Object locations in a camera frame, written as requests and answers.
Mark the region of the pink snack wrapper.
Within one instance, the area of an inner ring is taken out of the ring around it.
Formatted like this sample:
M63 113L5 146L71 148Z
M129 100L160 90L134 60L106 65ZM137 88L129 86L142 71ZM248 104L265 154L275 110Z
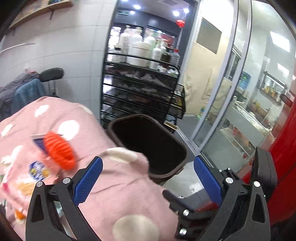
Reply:
M1 203L8 219L25 220L36 183L52 184L58 179L60 168L44 147L48 135L1 134Z

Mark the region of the orange foam fruit net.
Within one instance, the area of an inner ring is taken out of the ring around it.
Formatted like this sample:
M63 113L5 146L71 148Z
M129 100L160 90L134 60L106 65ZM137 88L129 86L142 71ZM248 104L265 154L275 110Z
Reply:
M59 134L48 132L43 139L44 148L51 159L63 170L75 167L75 155L70 144Z

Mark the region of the dark brown trash bin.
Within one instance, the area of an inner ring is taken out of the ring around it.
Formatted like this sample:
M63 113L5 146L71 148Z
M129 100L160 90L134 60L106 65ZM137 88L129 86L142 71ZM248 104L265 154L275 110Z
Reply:
M180 173L189 159L188 148L148 115L117 118L106 131L117 146L142 153L148 159L149 178L157 184Z

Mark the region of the red cabinet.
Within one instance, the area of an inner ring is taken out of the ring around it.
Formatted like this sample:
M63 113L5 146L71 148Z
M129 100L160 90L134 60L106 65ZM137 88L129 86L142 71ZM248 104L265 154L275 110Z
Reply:
M269 151L278 179L277 187L267 202L270 224L274 225L291 218L295 213L295 103Z

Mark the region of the pink dotted blanket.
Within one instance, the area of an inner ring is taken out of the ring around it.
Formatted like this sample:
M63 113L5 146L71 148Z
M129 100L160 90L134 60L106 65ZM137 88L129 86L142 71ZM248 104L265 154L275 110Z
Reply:
M148 172L82 104L41 97L1 121L12 240L174 240L178 219Z

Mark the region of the blue cloth on chair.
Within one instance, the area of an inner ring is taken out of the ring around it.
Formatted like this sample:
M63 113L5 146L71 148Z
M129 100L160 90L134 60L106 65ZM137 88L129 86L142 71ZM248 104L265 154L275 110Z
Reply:
M23 84L15 91L11 98L11 115L45 95L43 84L38 78Z

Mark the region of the black stool chair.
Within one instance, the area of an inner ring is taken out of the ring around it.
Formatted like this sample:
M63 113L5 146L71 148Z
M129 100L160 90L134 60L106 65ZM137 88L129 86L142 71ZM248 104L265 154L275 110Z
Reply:
M56 80L62 79L63 76L64 70L60 67L44 70L40 74L40 81L42 83L47 83L49 96L59 98L58 90L56 88Z

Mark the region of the clear bottle red cap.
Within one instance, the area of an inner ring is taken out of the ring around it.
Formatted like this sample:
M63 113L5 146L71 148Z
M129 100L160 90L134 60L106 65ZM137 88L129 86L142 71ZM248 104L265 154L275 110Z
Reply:
M180 61L180 55L179 55L179 50L174 49L174 51L171 53L171 63L173 65L178 66Z

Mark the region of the brown bottle on trolley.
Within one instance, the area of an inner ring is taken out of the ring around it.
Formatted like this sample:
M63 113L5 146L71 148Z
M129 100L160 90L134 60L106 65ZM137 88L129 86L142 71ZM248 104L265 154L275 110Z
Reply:
M163 62L161 63L161 66L168 69L169 63L171 62L170 48L166 47L165 52L161 55L161 61Z

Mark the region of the white tub on trolley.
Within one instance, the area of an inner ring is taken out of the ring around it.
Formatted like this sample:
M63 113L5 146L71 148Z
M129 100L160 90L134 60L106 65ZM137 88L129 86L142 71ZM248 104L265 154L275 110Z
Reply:
M132 44L132 46L128 50L128 55L138 56L135 57L127 57L126 61L130 65L145 67L147 64L147 60L143 59L147 58L151 53L151 45L149 43L137 41Z

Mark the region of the wooden wall shelves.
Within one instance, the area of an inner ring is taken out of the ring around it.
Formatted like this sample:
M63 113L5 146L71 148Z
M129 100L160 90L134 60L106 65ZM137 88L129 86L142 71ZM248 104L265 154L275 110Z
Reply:
M30 21L40 15L54 12L58 9L70 8L74 1L30 1L16 16L9 29L15 29L18 26Z

